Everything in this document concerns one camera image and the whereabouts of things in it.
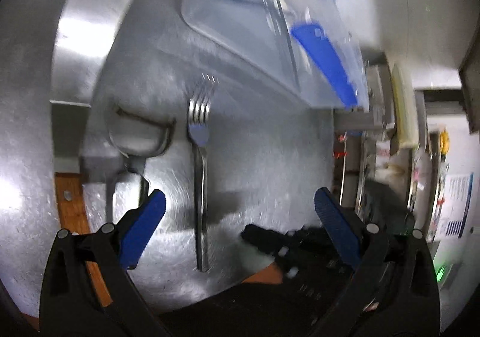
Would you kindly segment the steel fork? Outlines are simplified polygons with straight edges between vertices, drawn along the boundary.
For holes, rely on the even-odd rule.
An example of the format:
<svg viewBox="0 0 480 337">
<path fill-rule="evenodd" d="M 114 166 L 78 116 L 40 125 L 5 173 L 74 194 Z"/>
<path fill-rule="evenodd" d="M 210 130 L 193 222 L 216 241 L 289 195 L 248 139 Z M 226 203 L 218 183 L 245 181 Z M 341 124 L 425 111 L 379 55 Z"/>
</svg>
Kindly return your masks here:
<svg viewBox="0 0 480 337">
<path fill-rule="evenodd" d="M 212 98 L 216 90 L 216 79 L 203 74 L 189 100 L 187 112 L 187 135 L 193 153 L 195 246 L 197 268 L 209 270 L 208 261 L 208 118 Z"/>
</svg>

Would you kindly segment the yellowish cutting board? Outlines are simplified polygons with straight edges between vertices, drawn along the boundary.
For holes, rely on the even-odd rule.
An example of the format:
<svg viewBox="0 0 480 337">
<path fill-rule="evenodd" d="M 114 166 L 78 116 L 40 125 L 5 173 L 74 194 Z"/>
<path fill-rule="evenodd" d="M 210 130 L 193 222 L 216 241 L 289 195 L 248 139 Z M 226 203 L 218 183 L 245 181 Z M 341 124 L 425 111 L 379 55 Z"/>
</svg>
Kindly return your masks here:
<svg viewBox="0 0 480 337">
<path fill-rule="evenodd" d="M 391 71 L 391 84 L 399 147 L 416 149 L 419 146 L 419 130 L 413 85 L 397 64 Z"/>
</svg>

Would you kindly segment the steel spoon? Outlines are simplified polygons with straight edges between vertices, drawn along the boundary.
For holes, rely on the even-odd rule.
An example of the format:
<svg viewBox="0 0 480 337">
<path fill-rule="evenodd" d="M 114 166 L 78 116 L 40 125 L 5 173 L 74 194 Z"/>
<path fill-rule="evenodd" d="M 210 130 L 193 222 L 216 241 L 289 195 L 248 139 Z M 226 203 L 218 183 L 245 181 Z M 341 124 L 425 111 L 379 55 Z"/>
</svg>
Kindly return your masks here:
<svg viewBox="0 0 480 337">
<path fill-rule="evenodd" d="M 176 118 L 148 118 L 114 103 L 106 116 L 108 142 L 122 157 L 122 166 L 106 181 L 106 220 L 114 221 L 118 185 L 137 184 L 134 200 L 141 205 L 149 196 L 149 181 L 144 173 L 146 161 L 164 154 L 172 145 Z"/>
</svg>

